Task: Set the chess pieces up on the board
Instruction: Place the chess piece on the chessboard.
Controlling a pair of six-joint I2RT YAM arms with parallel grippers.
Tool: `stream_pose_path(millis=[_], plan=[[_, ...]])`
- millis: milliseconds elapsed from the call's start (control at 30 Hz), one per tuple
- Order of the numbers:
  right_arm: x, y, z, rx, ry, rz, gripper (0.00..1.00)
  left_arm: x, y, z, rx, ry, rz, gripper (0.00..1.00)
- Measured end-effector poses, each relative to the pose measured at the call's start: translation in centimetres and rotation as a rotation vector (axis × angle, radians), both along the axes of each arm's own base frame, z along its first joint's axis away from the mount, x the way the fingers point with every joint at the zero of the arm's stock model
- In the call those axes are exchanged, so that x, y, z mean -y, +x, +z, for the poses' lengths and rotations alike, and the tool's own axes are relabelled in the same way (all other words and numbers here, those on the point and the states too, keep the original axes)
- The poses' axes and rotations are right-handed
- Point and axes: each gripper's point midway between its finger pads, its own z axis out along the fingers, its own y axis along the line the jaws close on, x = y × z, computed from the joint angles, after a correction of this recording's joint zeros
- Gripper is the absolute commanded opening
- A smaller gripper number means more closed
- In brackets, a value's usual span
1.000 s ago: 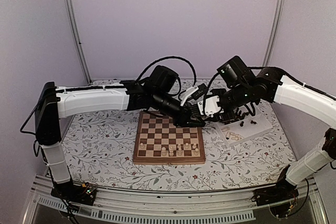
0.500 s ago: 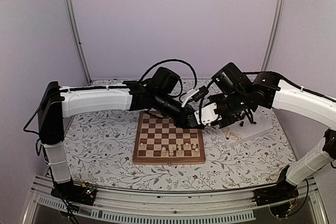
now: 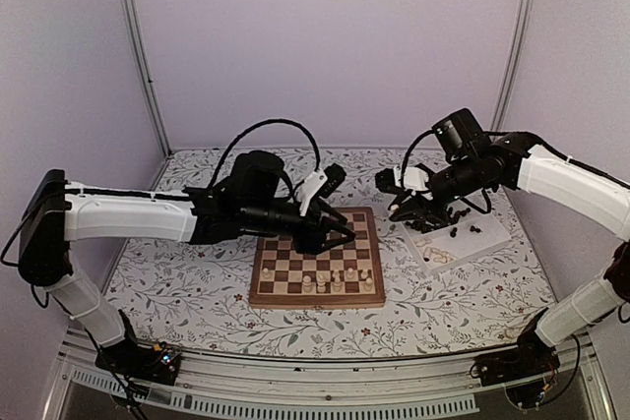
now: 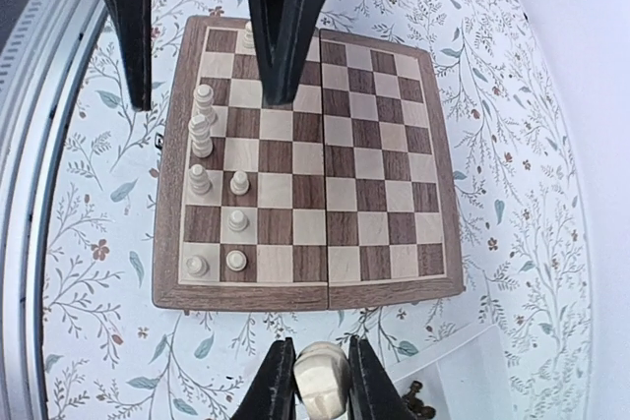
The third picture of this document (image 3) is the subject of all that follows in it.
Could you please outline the wooden chess board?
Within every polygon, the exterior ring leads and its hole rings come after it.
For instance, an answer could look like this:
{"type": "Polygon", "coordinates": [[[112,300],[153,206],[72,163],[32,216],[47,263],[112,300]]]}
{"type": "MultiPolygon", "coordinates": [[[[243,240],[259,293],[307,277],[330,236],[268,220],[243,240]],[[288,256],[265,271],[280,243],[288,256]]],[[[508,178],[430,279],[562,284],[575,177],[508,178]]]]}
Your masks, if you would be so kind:
{"type": "Polygon", "coordinates": [[[261,238],[257,243],[249,290],[249,304],[264,310],[343,310],[380,309],[386,295],[379,251],[379,239],[373,209],[370,207],[342,208],[347,226],[355,240],[319,255],[301,255],[294,251],[288,237],[261,238]],[[262,278],[262,269],[274,273],[272,280],[262,278]],[[355,270],[355,280],[346,280],[346,270],[355,270]],[[343,289],[331,290],[333,270],[341,272],[343,289]],[[374,281],[374,291],[362,290],[362,270],[368,270],[374,281]],[[317,292],[317,273],[327,277],[326,292],[317,292]],[[313,281],[311,293],[302,293],[302,278],[313,281]]]}

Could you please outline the white chess king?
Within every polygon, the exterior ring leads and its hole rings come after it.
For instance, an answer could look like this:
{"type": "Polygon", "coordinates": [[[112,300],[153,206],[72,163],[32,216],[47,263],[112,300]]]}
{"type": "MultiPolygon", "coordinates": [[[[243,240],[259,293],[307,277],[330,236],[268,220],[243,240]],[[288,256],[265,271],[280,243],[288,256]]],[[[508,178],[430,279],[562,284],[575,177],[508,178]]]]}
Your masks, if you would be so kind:
{"type": "Polygon", "coordinates": [[[318,272],[317,273],[317,292],[318,293],[325,293],[326,292],[326,284],[327,284],[327,277],[323,272],[318,272]]]}

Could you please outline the white chess bishop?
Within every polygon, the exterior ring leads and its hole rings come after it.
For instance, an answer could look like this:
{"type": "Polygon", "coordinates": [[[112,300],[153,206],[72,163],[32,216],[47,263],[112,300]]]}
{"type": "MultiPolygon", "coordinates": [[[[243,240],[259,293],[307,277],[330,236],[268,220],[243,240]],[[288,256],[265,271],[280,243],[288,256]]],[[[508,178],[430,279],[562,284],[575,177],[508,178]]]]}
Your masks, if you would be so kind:
{"type": "Polygon", "coordinates": [[[331,290],[334,293],[337,292],[341,292],[343,289],[343,283],[341,282],[341,279],[339,277],[335,277],[334,280],[331,282],[331,290]]]}

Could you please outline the white chess queen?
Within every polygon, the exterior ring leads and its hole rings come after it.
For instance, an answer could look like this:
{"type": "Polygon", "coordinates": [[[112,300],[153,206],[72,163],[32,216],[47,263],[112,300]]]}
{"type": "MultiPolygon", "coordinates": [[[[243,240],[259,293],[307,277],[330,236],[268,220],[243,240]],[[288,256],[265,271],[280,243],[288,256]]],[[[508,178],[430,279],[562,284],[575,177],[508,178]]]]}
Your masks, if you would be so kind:
{"type": "Polygon", "coordinates": [[[302,293],[307,294],[311,293],[313,290],[313,281],[309,275],[305,275],[302,278],[302,293]]]}

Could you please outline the white chess rook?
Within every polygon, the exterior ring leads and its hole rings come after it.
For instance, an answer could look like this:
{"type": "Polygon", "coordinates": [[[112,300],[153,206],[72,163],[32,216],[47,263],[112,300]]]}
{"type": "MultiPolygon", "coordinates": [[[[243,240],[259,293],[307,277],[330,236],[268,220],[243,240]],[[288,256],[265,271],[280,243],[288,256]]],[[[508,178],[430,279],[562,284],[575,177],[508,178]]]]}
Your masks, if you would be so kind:
{"type": "Polygon", "coordinates": [[[362,290],[366,293],[371,293],[374,291],[374,281],[371,277],[367,277],[361,281],[362,290]]]}

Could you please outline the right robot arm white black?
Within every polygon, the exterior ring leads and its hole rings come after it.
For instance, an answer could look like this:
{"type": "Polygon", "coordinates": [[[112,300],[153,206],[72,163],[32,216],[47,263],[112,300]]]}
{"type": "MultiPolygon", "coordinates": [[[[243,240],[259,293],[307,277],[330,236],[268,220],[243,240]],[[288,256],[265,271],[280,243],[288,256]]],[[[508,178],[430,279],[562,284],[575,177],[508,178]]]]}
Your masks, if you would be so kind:
{"type": "Polygon", "coordinates": [[[554,236],[585,250],[594,242],[591,228],[605,242],[618,244],[605,263],[589,265],[591,279],[528,322],[509,356],[509,368],[530,376],[556,345],[611,315],[629,301],[629,185],[555,148],[527,131],[486,131],[463,108],[420,133],[400,164],[379,172],[376,187],[394,195],[393,221],[419,229],[454,221],[449,209],[475,192],[505,188],[526,199],[542,198],[543,215],[527,228],[536,243],[554,236]],[[541,223],[540,229],[534,226],[541,223]]]}

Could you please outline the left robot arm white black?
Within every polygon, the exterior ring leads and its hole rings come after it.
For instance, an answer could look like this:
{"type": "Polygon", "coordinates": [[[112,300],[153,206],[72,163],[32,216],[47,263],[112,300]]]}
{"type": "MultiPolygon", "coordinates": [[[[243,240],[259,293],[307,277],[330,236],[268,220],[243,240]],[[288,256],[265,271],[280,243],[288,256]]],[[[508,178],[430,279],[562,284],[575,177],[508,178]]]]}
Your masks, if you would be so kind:
{"type": "Polygon", "coordinates": [[[81,268],[70,244],[96,238],[153,238],[213,245],[241,236],[288,236],[299,254],[318,255],[354,240],[347,220],[325,203],[346,177],[333,164],[316,168],[298,186],[275,154],[240,154],[223,179],[203,188],[163,193],[91,188],[64,171],[48,171],[10,237],[19,245],[12,264],[31,287],[41,287],[93,337],[100,355],[126,375],[168,364],[165,345],[139,345],[127,317],[107,302],[81,268]]]}

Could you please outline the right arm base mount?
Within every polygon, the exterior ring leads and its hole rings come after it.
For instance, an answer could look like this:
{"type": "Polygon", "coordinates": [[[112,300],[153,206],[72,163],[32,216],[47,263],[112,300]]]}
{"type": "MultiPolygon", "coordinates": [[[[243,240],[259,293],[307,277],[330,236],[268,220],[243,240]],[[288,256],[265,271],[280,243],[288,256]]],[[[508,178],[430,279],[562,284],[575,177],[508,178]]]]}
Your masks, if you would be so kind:
{"type": "Polygon", "coordinates": [[[509,350],[475,357],[469,374],[473,379],[479,379],[483,387],[535,377],[530,383],[507,388],[506,391],[508,400],[525,410],[543,404],[555,384],[559,367],[554,347],[537,338],[524,338],[509,350]]]}

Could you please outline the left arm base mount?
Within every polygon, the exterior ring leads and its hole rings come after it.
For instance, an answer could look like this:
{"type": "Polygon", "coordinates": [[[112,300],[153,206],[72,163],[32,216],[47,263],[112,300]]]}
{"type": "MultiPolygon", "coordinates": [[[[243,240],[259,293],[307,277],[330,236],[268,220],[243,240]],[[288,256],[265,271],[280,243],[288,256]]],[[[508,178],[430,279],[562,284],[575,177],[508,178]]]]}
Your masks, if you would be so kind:
{"type": "Polygon", "coordinates": [[[174,386],[181,365],[181,350],[163,341],[147,347],[124,339],[112,346],[100,346],[95,365],[132,379],[174,386]]]}

